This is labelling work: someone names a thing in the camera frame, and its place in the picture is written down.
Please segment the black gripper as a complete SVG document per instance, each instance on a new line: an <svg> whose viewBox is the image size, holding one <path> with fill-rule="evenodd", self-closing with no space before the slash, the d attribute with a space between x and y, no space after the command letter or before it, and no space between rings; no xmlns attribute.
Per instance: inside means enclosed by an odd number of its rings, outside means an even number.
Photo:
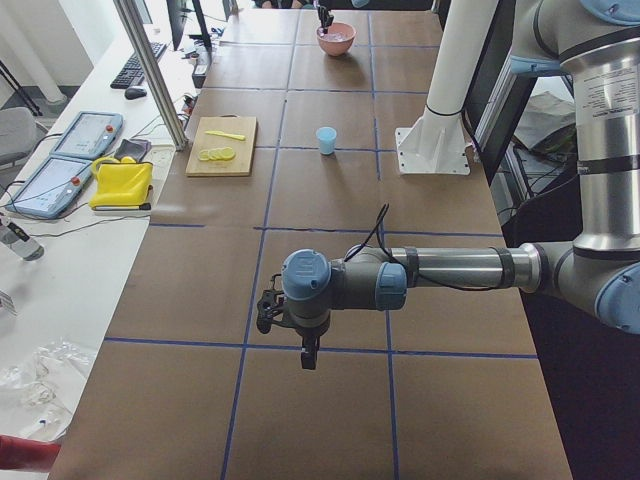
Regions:
<svg viewBox="0 0 640 480"><path fill-rule="evenodd" d="M315 370L322 333L318 329L299 329L298 334L301 336L301 367Z"/></svg>
<svg viewBox="0 0 640 480"><path fill-rule="evenodd" d="M318 13L318 18L320 20L320 23L323 25L324 34L328 33L329 27L334 20L334 16L331 13L332 4L333 4L332 0L318 0L316 2L316 10Z"/></svg>

